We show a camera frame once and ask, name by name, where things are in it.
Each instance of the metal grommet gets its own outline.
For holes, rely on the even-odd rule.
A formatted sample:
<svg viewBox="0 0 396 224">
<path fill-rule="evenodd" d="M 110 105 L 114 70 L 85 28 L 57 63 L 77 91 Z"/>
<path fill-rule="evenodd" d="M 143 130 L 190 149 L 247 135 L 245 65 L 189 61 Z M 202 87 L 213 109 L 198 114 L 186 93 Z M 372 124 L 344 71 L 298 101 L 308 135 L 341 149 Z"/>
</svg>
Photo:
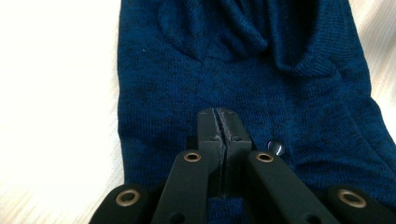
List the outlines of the metal grommet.
<svg viewBox="0 0 396 224">
<path fill-rule="evenodd" d="M 359 195 L 348 189 L 340 189 L 337 194 L 338 198 L 349 206 L 356 208 L 363 208 L 367 205 L 367 202 Z M 352 197 L 355 201 L 351 201 L 347 196 Z"/>
<path fill-rule="evenodd" d="M 262 162 L 271 162 L 274 160 L 274 157 L 268 153 L 261 152 L 261 153 L 257 154 L 256 159 L 259 161 L 262 161 Z"/>
<path fill-rule="evenodd" d="M 126 189 L 125 191 L 119 193 L 119 195 L 116 198 L 116 203 L 119 206 L 126 207 L 134 203 L 137 203 L 137 201 L 139 201 L 139 198 L 140 198 L 140 194 L 137 190 Z"/>
<path fill-rule="evenodd" d="M 201 159 L 201 155 L 195 152 L 187 153 L 184 155 L 184 160 L 189 162 L 196 162 Z"/>
</svg>

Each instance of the black plastic part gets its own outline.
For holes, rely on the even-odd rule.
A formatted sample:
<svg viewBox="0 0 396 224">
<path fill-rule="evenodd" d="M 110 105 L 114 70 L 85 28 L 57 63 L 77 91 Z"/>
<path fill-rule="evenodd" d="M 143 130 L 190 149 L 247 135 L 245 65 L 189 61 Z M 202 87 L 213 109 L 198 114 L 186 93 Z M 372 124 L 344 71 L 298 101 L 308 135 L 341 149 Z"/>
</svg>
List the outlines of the black plastic part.
<svg viewBox="0 0 396 224">
<path fill-rule="evenodd" d="M 210 158 L 208 193 L 211 197 L 222 194 L 222 174 L 225 145 L 221 137 L 217 115 L 213 108 L 198 113 L 198 150 Z"/>
<path fill-rule="evenodd" d="M 136 203 L 129 206 L 120 206 L 116 202 L 117 196 L 127 189 L 138 192 L 139 198 Z M 123 224 L 123 223 L 148 223 L 147 214 L 149 207 L 149 193 L 143 187 L 136 184 L 121 185 L 107 194 L 105 199 L 96 209 L 91 224 Z"/>
<path fill-rule="evenodd" d="M 221 129 L 226 143 L 223 174 L 223 194 L 228 197 L 241 196 L 246 180 L 244 163 L 253 145 L 238 114 L 226 108 L 218 108 Z"/>
<path fill-rule="evenodd" d="M 247 175 L 246 199 L 256 221 L 252 223 L 339 223 L 277 155 L 250 152 Z"/>
<path fill-rule="evenodd" d="M 203 151 L 179 153 L 151 223 L 206 223 L 208 171 L 209 157 Z"/>
<path fill-rule="evenodd" d="M 342 191 L 350 191 L 353 192 L 365 201 L 365 206 L 356 207 L 351 206 L 348 203 L 340 200 L 340 192 Z M 353 202 L 359 199 L 354 199 L 353 195 L 350 195 L 350 198 L 346 198 L 348 201 Z M 337 216 L 343 223 L 350 224 L 369 224 L 369 223 L 378 223 L 378 224 L 390 224 L 396 223 L 396 216 L 388 210 L 387 207 L 379 203 L 377 200 L 369 196 L 367 193 L 360 189 L 354 189 L 349 186 L 331 186 L 327 190 L 326 194 L 326 204 L 329 206 L 329 209 L 332 213 Z"/>
</svg>

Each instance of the knit fabric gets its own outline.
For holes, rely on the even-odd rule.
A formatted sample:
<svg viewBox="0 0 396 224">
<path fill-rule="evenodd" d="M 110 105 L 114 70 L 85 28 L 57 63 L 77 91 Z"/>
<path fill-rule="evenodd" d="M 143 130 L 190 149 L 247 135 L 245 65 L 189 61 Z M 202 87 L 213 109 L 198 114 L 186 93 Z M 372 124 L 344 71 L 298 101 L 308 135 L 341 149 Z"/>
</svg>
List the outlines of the knit fabric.
<svg viewBox="0 0 396 224">
<path fill-rule="evenodd" d="M 396 207 L 396 146 L 371 98 L 347 0 L 122 0 L 119 134 L 126 183 L 168 176 L 196 114 L 239 114 L 258 149 L 312 190 L 347 184 Z M 238 223 L 239 199 L 211 199 L 212 223 Z"/>
</svg>

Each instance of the white surface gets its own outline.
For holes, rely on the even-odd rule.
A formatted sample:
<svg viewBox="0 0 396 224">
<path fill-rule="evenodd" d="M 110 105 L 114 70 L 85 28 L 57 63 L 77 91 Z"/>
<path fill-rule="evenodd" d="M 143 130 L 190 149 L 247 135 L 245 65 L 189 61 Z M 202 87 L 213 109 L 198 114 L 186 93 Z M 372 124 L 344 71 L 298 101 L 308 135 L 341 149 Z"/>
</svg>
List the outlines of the white surface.
<svg viewBox="0 0 396 224">
<path fill-rule="evenodd" d="M 396 139 L 396 4 L 350 1 Z M 122 183 L 120 0 L 0 0 L 0 223 L 87 223 Z"/>
</svg>

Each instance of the small hole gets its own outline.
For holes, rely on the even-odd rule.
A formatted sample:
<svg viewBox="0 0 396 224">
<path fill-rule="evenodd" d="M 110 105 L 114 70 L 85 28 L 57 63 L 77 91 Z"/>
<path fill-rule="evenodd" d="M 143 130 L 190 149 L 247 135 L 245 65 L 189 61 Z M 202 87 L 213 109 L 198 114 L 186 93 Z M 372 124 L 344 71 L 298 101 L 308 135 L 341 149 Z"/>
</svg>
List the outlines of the small hole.
<svg viewBox="0 0 396 224">
<path fill-rule="evenodd" d="M 186 218 L 184 218 L 183 214 L 175 213 L 169 218 L 169 221 L 172 224 L 179 224 L 179 223 L 184 223 L 185 219 Z"/>
<path fill-rule="evenodd" d="M 360 201 L 357 197 L 350 195 L 350 194 L 344 195 L 344 198 L 352 203 L 358 203 Z"/>
<path fill-rule="evenodd" d="M 259 153 L 256 156 L 256 159 L 263 162 L 271 162 L 274 160 L 274 157 L 267 153 Z"/>
<path fill-rule="evenodd" d="M 317 217 L 317 216 L 308 216 L 307 218 L 306 218 L 306 221 L 309 223 L 309 224 L 321 224 L 321 220 L 320 220 L 320 218 L 319 217 Z"/>
<path fill-rule="evenodd" d="M 187 156 L 187 158 L 189 158 L 189 160 L 196 160 L 198 158 L 198 156 L 194 155 L 194 154 L 190 154 Z"/>
<path fill-rule="evenodd" d="M 133 200 L 133 199 L 134 199 L 134 193 L 132 193 L 132 192 L 125 193 L 125 194 L 122 195 L 122 197 L 121 197 L 121 200 L 122 200 L 123 202 L 128 202 L 128 201 L 131 201 L 131 200 Z"/>
<path fill-rule="evenodd" d="M 184 155 L 185 161 L 196 162 L 201 159 L 201 155 L 195 152 Z"/>
</svg>

